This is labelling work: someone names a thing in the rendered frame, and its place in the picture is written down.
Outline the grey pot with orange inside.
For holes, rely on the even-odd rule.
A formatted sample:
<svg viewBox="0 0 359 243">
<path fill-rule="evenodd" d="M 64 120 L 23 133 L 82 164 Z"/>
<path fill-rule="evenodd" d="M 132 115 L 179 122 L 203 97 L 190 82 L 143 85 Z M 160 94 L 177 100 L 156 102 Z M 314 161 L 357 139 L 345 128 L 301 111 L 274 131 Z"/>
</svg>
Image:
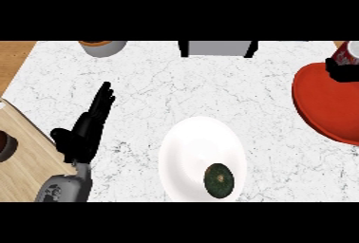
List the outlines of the grey pot with orange inside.
<svg viewBox="0 0 359 243">
<path fill-rule="evenodd" d="M 126 41 L 80 41 L 80 46 L 91 56 L 103 58 L 116 55 L 125 49 Z"/>
</svg>

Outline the red bowl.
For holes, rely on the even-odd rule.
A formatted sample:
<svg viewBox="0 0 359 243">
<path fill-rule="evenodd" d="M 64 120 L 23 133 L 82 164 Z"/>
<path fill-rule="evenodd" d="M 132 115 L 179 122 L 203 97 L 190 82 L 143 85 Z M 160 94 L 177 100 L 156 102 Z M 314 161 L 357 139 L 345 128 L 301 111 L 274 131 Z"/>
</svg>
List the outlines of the red bowl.
<svg viewBox="0 0 359 243">
<path fill-rule="evenodd" d="M 338 82 L 326 63 L 312 63 L 295 74 L 292 99 L 302 119 L 323 136 L 359 146 L 359 82 Z"/>
</svg>

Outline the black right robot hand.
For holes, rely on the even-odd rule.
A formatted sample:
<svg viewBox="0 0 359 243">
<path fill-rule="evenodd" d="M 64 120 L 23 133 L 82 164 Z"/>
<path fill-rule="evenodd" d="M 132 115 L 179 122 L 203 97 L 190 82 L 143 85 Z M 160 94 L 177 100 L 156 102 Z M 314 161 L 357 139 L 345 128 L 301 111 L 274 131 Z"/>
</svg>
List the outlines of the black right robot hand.
<svg viewBox="0 0 359 243">
<path fill-rule="evenodd" d="M 339 65 L 333 58 L 327 58 L 326 70 L 338 82 L 359 82 L 359 65 Z"/>
</svg>

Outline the red and white can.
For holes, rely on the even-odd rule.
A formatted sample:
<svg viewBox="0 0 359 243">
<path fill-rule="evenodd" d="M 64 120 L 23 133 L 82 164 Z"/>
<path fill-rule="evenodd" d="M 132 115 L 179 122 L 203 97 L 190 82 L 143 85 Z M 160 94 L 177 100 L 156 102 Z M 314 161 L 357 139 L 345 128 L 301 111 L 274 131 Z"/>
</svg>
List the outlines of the red and white can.
<svg viewBox="0 0 359 243">
<path fill-rule="evenodd" d="M 338 49 L 333 59 L 339 65 L 359 65 L 359 41 L 346 41 Z"/>
</svg>

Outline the dark green can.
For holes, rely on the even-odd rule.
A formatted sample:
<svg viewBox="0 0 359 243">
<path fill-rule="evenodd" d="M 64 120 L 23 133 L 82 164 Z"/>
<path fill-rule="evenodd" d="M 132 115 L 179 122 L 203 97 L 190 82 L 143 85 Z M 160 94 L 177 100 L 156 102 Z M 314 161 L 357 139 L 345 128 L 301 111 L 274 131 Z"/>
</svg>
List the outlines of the dark green can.
<svg viewBox="0 0 359 243">
<path fill-rule="evenodd" d="M 222 199 L 231 195 L 236 188 L 236 176 L 225 164 L 213 163 L 209 166 L 205 184 L 208 192 L 215 198 Z"/>
</svg>

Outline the grey appliance with black legs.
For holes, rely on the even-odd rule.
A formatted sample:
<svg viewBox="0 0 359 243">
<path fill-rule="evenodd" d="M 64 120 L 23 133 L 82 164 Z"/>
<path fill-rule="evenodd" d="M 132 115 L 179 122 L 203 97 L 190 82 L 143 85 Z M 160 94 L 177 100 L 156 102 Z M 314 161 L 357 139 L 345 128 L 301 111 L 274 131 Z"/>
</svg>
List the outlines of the grey appliance with black legs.
<svg viewBox="0 0 359 243">
<path fill-rule="evenodd" d="M 252 58 L 258 50 L 258 41 L 179 41 L 182 57 L 209 55 Z"/>
</svg>

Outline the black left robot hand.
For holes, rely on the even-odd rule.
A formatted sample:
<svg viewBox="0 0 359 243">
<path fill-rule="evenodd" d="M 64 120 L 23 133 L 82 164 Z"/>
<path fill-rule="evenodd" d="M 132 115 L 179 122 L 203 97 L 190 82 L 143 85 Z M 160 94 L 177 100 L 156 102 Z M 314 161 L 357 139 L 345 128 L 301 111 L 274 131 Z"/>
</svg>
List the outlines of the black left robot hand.
<svg viewBox="0 0 359 243">
<path fill-rule="evenodd" d="M 55 128 L 51 131 L 57 150 L 66 155 L 66 163 L 92 162 L 114 101 L 111 83 L 106 82 L 98 90 L 89 111 L 80 115 L 73 129 Z"/>
</svg>

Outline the dark brown round object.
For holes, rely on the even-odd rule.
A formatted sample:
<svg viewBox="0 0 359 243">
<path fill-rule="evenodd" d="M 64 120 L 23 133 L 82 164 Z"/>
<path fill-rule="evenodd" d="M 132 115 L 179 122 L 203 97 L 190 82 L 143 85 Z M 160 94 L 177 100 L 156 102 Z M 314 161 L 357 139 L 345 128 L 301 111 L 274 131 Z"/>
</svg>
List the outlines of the dark brown round object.
<svg viewBox="0 0 359 243">
<path fill-rule="evenodd" d="M 18 147 L 17 138 L 5 131 L 0 131 L 0 162 L 5 162 L 14 155 Z"/>
</svg>

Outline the white plate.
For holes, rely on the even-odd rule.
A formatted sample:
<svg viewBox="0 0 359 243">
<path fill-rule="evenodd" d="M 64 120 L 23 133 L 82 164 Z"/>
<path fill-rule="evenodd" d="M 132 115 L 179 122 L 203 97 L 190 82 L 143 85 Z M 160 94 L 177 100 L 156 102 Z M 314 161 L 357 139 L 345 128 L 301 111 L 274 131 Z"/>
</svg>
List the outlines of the white plate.
<svg viewBox="0 0 359 243">
<path fill-rule="evenodd" d="M 236 178 L 236 187 L 225 198 L 216 198 L 206 188 L 206 171 L 224 164 Z M 236 201 L 240 197 L 247 160 L 239 136 L 215 118 L 193 117 L 169 131 L 159 151 L 159 174 L 166 193 L 175 201 Z"/>
</svg>

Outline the pale wooden cutting board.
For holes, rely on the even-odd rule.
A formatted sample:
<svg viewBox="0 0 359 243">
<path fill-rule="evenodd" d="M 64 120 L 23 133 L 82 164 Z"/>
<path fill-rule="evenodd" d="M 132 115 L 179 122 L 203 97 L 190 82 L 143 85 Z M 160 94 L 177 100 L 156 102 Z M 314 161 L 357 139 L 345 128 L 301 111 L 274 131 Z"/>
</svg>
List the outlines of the pale wooden cutting board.
<svg viewBox="0 0 359 243">
<path fill-rule="evenodd" d="M 0 98 L 0 130 L 18 141 L 11 158 L 0 162 L 0 202 L 33 201 L 54 175 L 75 175 L 55 144 L 14 105 Z"/>
</svg>

